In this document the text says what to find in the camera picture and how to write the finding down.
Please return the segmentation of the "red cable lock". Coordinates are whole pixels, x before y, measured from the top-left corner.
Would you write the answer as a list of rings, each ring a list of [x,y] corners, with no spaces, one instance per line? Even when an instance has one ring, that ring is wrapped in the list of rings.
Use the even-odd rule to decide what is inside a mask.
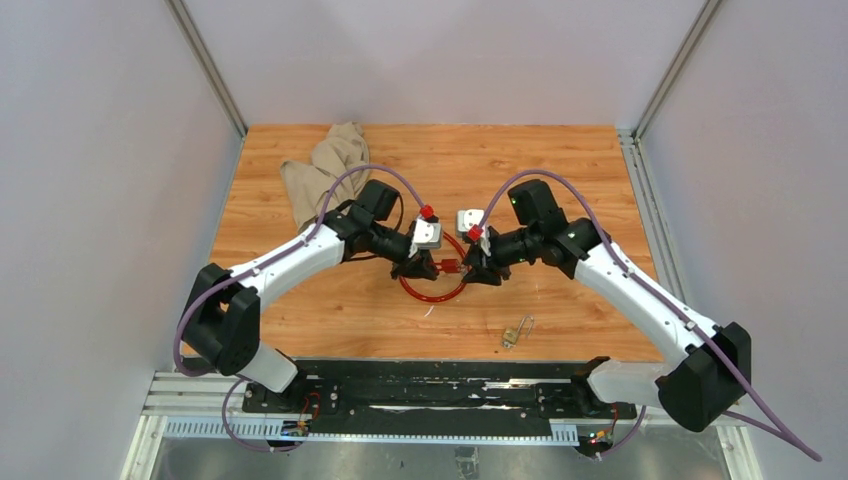
[[[462,263],[466,249],[461,242],[449,233],[443,234],[443,240],[450,245],[453,252],[450,254],[439,254],[434,261],[454,258],[459,259]],[[441,304],[456,299],[465,291],[466,284],[462,281],[463,274],[439,274],[439,280],[432,287],[425,287],[423,280],[412,280],[403,277],[400,277],[398,282],[405,293],[415,300],[427,304]]]

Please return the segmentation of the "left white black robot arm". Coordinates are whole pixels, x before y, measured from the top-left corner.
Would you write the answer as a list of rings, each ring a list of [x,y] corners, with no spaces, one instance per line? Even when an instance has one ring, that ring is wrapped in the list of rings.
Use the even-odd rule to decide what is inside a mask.
[[[203,267],[175,345],[188,345],[205,361],[200,375],[215,372],[261,385],[279,411],[298,411],[306,400],[300,381],[305,375],[292,358],[262,341],[261,317],[294,287],[360,253],[389,261],[392,278],[436,280],[431,252],[441,245],[439,219],[423,204],[406,231],[385,226],[399,199],[395,188],[369,180],[355,199],[320,214],[282,246],[231,268]]]

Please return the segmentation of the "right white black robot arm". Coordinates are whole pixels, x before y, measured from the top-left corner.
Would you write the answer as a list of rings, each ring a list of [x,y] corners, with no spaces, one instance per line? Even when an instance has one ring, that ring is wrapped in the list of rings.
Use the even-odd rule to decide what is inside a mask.
[[[660,363],[607,356],[587,362],[571,377],[580,414],[594,417],[613,403],[643,405],[701,432],[745,395],[751,337],[742,326],[720,326],[669,294],[591,219],[568,219],[545,181],[522,182],[507,195],[516,230],[498,232],[481,209],[457,213],[456,231],[469,245],[464,282],[499,286],[511,266],[540,261],[600,295],[662,355]]]

